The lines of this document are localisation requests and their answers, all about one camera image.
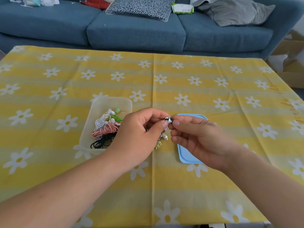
black and white woven pillow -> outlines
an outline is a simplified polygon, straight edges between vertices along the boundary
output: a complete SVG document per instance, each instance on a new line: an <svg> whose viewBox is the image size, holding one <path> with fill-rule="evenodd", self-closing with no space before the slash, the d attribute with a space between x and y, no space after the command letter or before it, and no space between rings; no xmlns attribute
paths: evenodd
<svg viewBox="0 0 304 228"><path fill-rule="evenodd" d="M167 22L175 0L115 0L106 14L134 15Z"/></svg>

red pillow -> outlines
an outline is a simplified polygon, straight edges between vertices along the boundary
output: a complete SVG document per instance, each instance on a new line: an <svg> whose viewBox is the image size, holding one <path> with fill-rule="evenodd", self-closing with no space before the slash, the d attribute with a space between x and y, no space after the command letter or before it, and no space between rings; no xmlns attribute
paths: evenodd
<svg viewBox="0 0 304 228"><path fill-rule="evenodd" d="M106 2L105 0L87 0L87 1L80 1L81 4L97 8L97 9L107 9L110 3Z"/></svg>

sofa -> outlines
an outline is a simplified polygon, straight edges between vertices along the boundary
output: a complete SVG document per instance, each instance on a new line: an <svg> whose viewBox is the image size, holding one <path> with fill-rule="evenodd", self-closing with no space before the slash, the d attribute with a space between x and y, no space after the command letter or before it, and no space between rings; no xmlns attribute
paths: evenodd
<svg viewBox="0 0 304 228"><path fill-rule="evenodd" d="M16 45L266 59L304 13L297 0L254 0L276 8L260 26L217 26L207 15L171 13L168 22L60 0L24 7L0 0L0 49ZM176 0L189 3L190 0Z"/></svg>

tablecloth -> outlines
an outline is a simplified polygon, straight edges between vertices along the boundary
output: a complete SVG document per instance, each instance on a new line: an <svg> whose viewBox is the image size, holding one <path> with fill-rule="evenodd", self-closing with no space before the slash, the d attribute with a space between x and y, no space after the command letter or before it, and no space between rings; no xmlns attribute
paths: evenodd
<svg viewBox="0 0 304 228"><path fill-rule="evenodd" d="M93 157L79 137L106 95L130 98L133 111L203 114L304 183L304 102L261 59L16 46L0 63L0 200ZM257 221L231 180L181 163L169 139L73 227Z"/></svg>

fingernail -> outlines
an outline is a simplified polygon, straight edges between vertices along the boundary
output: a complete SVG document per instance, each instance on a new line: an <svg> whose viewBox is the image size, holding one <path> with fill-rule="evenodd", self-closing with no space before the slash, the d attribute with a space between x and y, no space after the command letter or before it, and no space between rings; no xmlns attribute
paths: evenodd
<svg viewBox="0 0 304 228"><path fill-rule="evenodd" d="M174 121L172 122L172 125L173 125L173 126L179 126L179 124L180 124L180 121L178 121L178 120L174 120Z"/></svg>
<svg viewBox="0 0 304 228"><path fill-rule="evenodd" d="M167 120L163 121L163 127L164 127L164 129L166 129L167 126L168 126L168 121Z"/></svg>

